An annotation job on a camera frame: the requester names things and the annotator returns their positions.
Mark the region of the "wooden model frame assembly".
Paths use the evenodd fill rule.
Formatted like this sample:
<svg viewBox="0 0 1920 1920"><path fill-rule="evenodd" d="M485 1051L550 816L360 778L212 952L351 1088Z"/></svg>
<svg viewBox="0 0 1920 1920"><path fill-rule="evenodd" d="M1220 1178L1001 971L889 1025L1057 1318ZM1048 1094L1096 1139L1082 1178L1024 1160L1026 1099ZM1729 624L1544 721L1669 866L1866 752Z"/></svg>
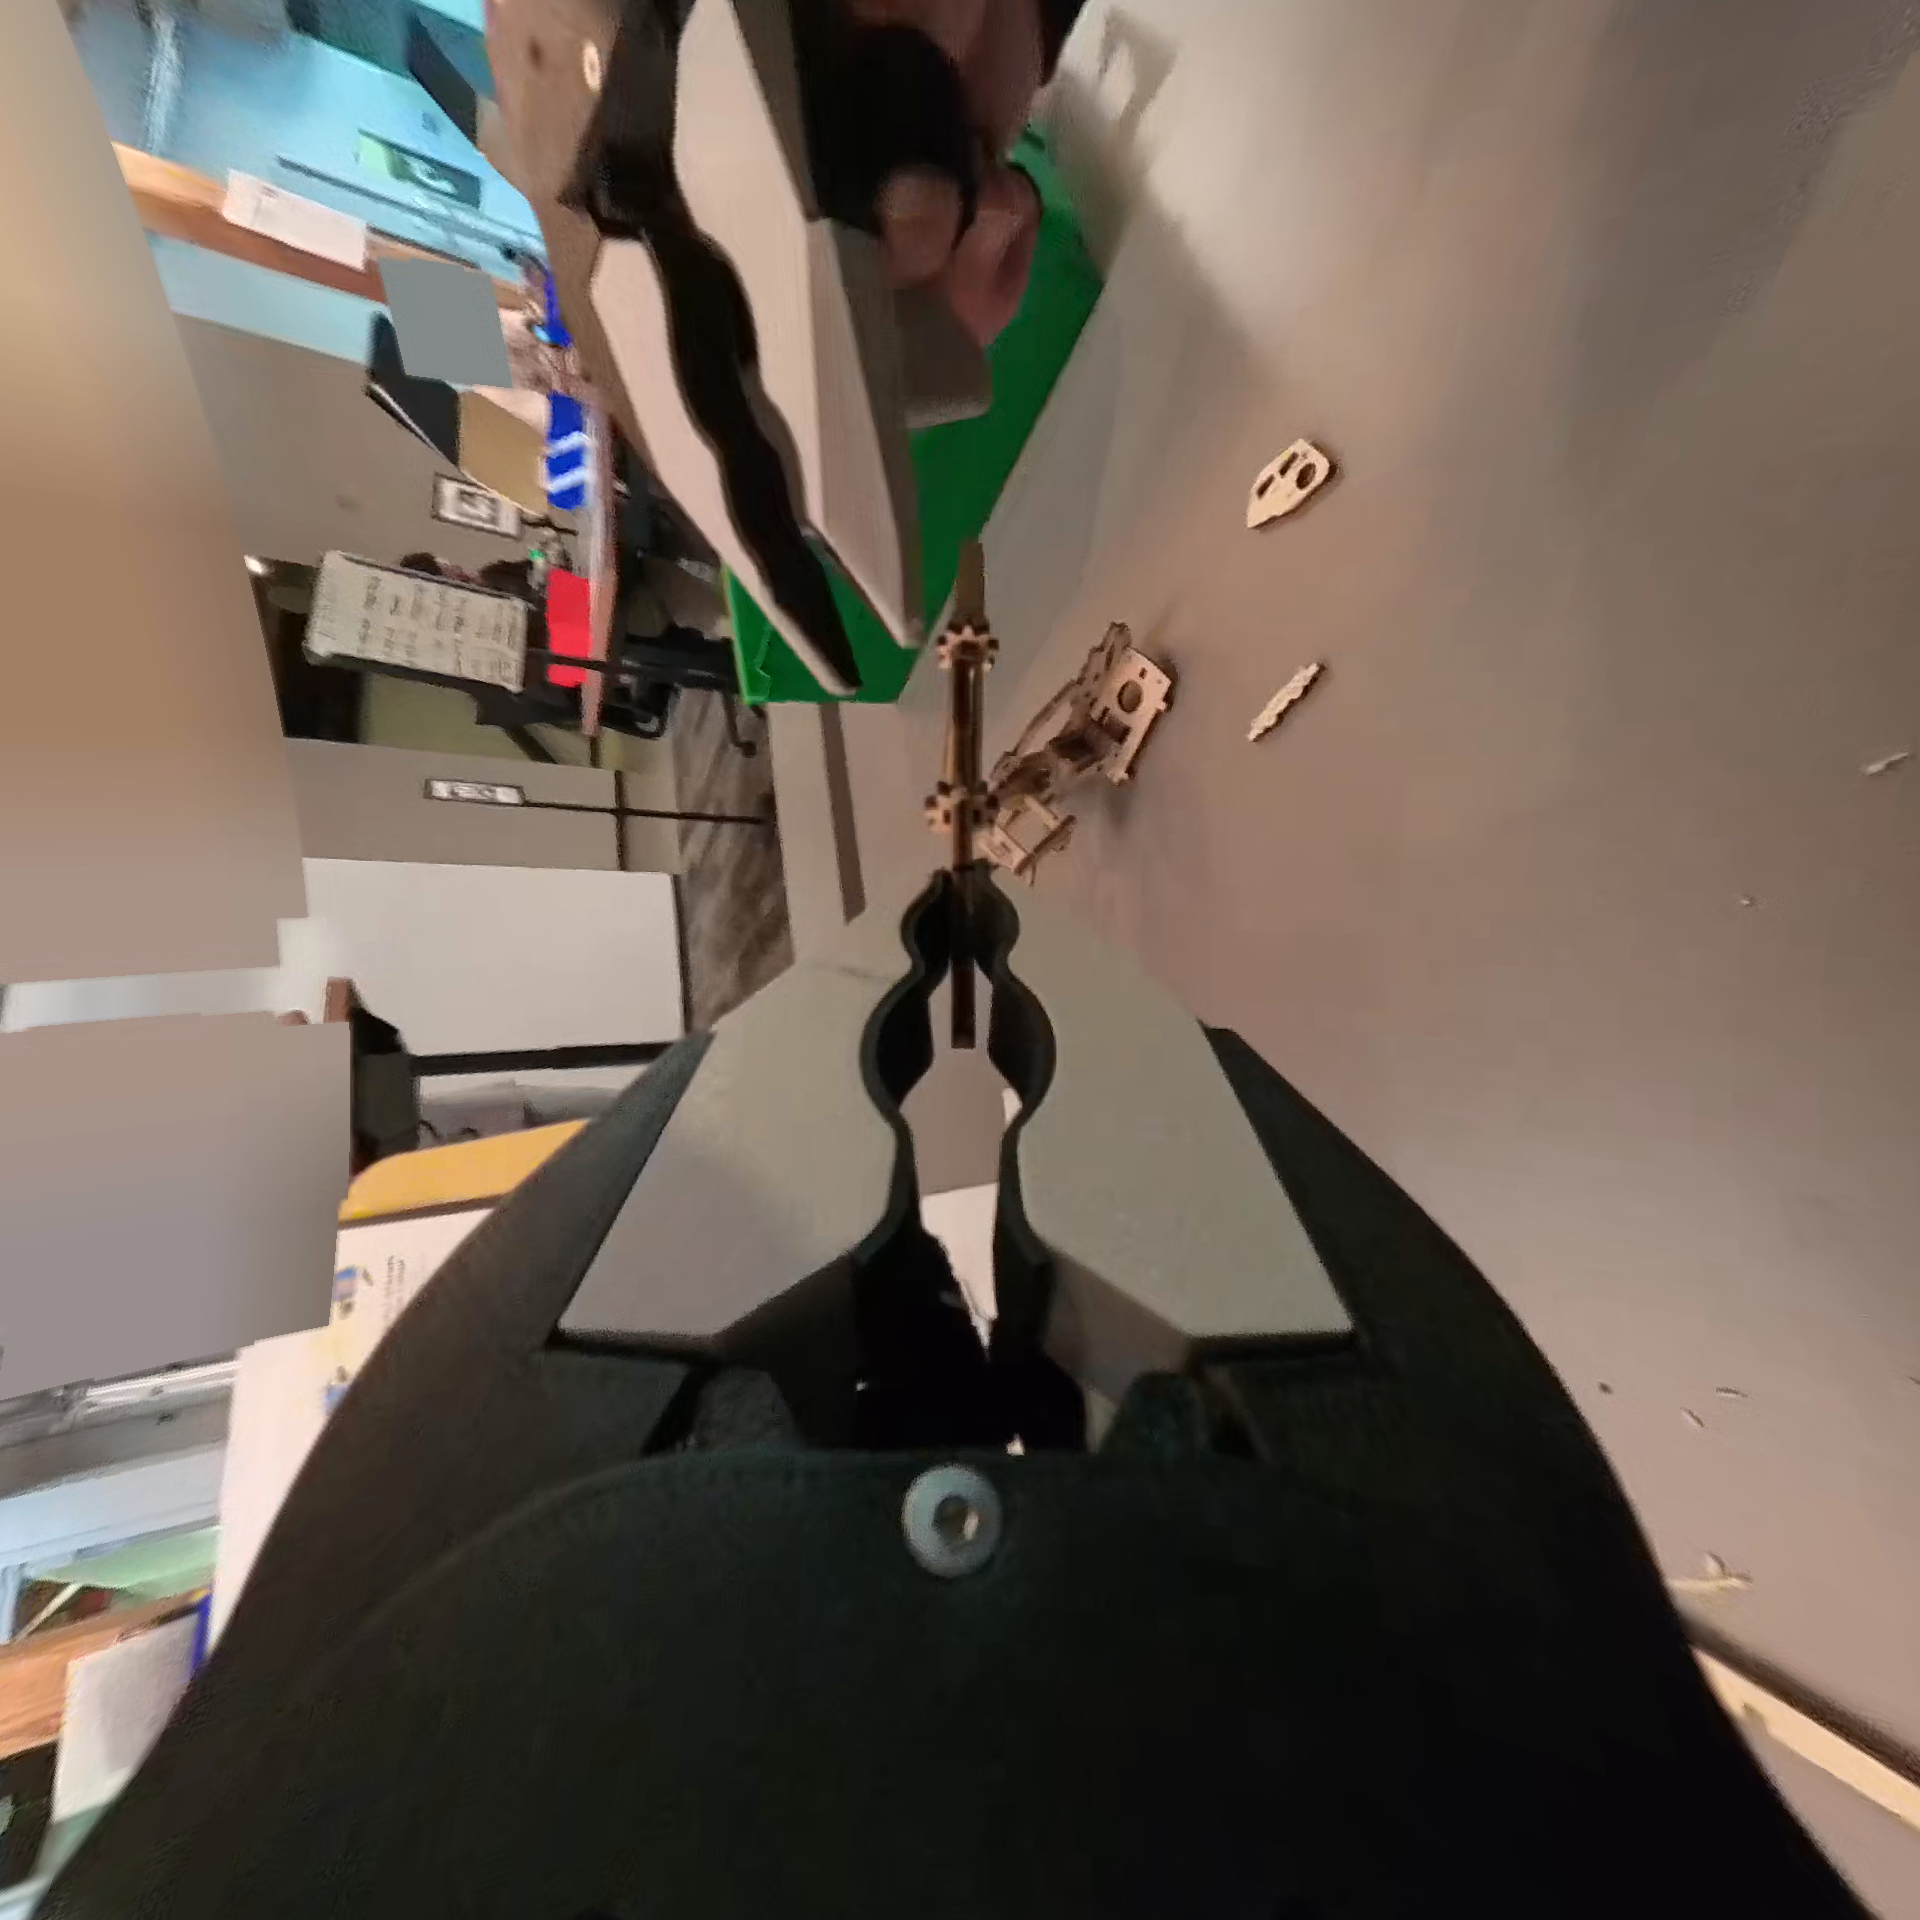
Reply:
<svg viewBox="0 0 1920 1920"><path fill-rule="evenodd" d="M1114 621L1078 672L996 755L986 785L983 856L1017 879L1038 881L1042 861L1062 853L1076 807L1094 783L1119 787L1170 706L1173 673Z"/></svg>

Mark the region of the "green mat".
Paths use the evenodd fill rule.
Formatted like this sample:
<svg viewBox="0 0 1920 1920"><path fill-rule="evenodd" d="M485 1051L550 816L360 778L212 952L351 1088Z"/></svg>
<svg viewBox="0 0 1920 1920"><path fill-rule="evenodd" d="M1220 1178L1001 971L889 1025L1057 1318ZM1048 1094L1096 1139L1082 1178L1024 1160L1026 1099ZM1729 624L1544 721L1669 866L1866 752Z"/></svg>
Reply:
<svg viewBox="0 0 1920 1920"><path fill-rule="evenodd" d="M1040 192L1040 238L1022 305L986 350L992 403L983 416L910 434L927 621L946 611L961 546L985 531L1102 294L1098 266L1038 115L1026 121L1013 146L1013 163ZM826 561L825 571L861 677L849 699L894 704L921 656L919 643L896 642L836 565ZM756 707L826 704L831 695L743 582L732 571L722 578L740 699Z"/></svg>

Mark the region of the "person's right hand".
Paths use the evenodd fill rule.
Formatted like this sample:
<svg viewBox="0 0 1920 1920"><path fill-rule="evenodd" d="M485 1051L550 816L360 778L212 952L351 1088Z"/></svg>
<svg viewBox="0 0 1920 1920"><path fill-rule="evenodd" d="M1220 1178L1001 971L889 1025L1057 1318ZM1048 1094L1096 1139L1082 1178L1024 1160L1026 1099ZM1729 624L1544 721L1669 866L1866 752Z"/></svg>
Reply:
<svg viewBox="0 0 1920 1920"><path fill-rule="evenodd" d="M917 155L894 133L873 195L896 286L938 293L975 344L1017 315L1040 239L1040 192L1013 163L1029 109L1057 70L1080 1L864 1L861 27L937 74L933 113L889 103L894 126L919 119Z"/></svg>

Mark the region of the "printed instruction sheet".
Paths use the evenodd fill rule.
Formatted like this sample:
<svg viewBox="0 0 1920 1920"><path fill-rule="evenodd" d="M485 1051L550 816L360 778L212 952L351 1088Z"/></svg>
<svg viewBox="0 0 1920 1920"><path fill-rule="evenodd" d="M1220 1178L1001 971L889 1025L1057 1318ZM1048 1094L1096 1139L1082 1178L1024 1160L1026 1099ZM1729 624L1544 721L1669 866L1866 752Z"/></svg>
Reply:
<svg viewBox="0 0 1920 1920"><path fill-rule="evenodd" d="M333 1243L325 1320L257 1339L236 1355L208 1594L209 1640L232 1616L326 1417L406 1305L494 1208L486 1199L345 1223Z"/></svg>

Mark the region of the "handwritten white board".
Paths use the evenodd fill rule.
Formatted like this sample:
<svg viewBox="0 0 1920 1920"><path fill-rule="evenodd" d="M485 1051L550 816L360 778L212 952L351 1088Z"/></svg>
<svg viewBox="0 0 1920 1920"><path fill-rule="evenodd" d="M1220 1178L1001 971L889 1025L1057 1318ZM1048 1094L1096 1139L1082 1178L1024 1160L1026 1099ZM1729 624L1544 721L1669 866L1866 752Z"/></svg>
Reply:
<svg viewBox="0 0 1920 1920"><path fill-rule="evenodd" d="M304 619L304 656L522 691L529 607L505 592L326 551Z"/></svg>

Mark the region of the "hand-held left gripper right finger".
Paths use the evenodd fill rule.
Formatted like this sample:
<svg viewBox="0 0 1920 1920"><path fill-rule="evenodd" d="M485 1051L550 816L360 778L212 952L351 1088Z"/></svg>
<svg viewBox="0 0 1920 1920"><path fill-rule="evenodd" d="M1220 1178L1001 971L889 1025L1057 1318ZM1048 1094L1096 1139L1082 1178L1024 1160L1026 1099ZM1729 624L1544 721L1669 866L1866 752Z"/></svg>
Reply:
<svg viewBox="0 0 1920 1920"><path fill-rule="evenodd" d="M1353 1313L1201 1019L1134 954L966 877L999 1145L990 1362L1015 1437L1080 1441L1148 1376L1319 1359Z"/></svg>

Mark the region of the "wooden plate with holes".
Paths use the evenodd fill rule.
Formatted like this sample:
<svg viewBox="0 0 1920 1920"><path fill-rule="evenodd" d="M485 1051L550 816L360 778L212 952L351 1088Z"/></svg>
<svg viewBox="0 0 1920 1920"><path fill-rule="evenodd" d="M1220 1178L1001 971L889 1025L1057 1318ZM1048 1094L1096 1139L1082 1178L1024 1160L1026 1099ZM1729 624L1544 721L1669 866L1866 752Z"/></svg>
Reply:
<svg viewBox="0 0 1920 1920"><path fill-rule="evenodd" d="M1334 473L1329 454L1311 439L1294 439L1254 475L1244 525L1260 531L1304 507Z"/></svg>

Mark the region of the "white paper label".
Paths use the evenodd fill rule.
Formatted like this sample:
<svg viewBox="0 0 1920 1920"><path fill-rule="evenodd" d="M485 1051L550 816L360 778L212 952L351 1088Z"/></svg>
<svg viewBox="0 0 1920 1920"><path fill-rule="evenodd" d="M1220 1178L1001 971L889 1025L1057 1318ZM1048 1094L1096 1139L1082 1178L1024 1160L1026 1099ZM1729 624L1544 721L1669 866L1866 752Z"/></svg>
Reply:
<svg viewBox="0 0 1920 1920"><path fill-rule="evenodd" d="M329 266L353 273L367 266L367 226L362 221L271 181L229 170L223 218L232 227L325 259Z"/></svg>

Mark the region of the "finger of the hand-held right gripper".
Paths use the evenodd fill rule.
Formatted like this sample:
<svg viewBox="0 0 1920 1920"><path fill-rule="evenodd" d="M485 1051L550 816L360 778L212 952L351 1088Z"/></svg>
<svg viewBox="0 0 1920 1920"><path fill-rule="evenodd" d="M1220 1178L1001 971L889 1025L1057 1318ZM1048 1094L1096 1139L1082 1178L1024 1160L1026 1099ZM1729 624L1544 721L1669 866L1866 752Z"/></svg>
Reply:
<svg viewBox="0 0 1920 1920"><path fill-rule="evenodd" d="M677 158L687 3L485 3L486 152L533 206L592 393L829 697L857 654L768 400L748 282Z"/></svg>
<svg viewBox="0 0 1920 1920"><path fill-rule="evenodd" d="M799 3L687 7L680 192L743 287L799 531L913 648L927 615L910 435L983 416L990 358L938 289L896 287L877 235L829 210L799 22Z"/></svg>

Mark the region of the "twin wooden rods with gear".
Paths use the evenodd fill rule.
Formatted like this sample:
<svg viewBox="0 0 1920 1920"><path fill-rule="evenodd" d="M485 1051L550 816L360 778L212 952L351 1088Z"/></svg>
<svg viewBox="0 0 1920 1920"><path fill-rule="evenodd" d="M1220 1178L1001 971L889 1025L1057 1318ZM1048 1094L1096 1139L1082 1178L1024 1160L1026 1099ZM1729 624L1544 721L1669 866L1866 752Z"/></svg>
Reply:
<svg viewBox="0 0 1920 1920"><path fill-rule="evenodd" d="M946 981L951 1045L975 1045L975 839L992 814L990 783L983 775L983 686L986 665L980 656L954 656L946 667L948 706L943 719L942 770L927 795L930 826L946 849Z"/></svg>

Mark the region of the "single wooden rod part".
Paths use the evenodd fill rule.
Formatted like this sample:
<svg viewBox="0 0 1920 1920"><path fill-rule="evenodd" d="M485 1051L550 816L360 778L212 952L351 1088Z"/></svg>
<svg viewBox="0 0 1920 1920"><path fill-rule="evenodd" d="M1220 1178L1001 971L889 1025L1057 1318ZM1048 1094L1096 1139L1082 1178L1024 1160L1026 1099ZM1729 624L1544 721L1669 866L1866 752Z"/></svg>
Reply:
<svg viewBox="0 0 1920 1920"><path fill-rule="evenodd" d="M937 639L938 667L952 677L985 673L999 654L990 619L986 555L974 536L961 542L951 582L951 602Z"/></svg>

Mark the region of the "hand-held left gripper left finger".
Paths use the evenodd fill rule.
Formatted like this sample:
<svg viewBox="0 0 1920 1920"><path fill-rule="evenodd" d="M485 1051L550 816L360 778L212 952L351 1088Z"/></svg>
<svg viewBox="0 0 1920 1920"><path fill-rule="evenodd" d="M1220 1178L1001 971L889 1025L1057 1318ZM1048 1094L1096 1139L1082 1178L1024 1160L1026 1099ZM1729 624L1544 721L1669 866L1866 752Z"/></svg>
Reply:
<svg viewBox="0 0 1920 1920"><path fill-rule="evenodd" d="M938 871L718 1019L557 1337L766 1373L814 1441L954 1431L954 1281L903 1115L952 899Z"/></svg>

